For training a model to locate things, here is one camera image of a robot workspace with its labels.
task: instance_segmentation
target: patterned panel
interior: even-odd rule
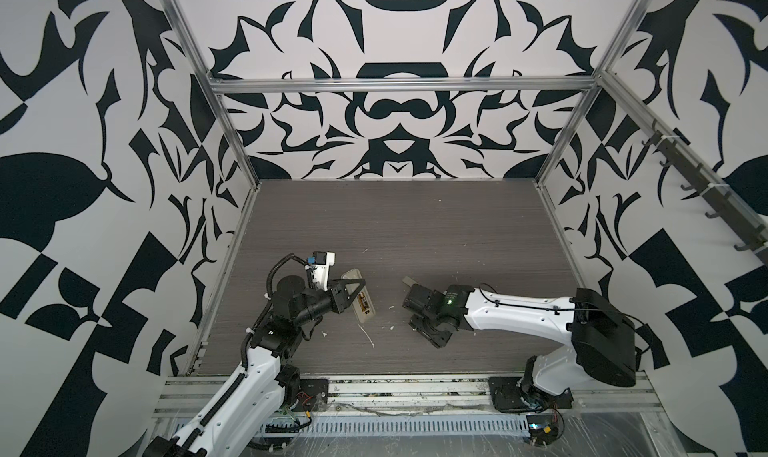
[[[547,182],[558,221],[587,285],[645,322],[640,367],[677,428],[765,452],[768,270],[646,138],[601,93]]]
[[[615,70],[768,216],[768,0],[654,0]]]
[[[180,0],[217,78],[590,73],[631,0]]]
[[[578,90],[231,94],[260,178],[534,177]]]
[[[249,190],[158,0],[0,0],[4,455],[120,455]]]

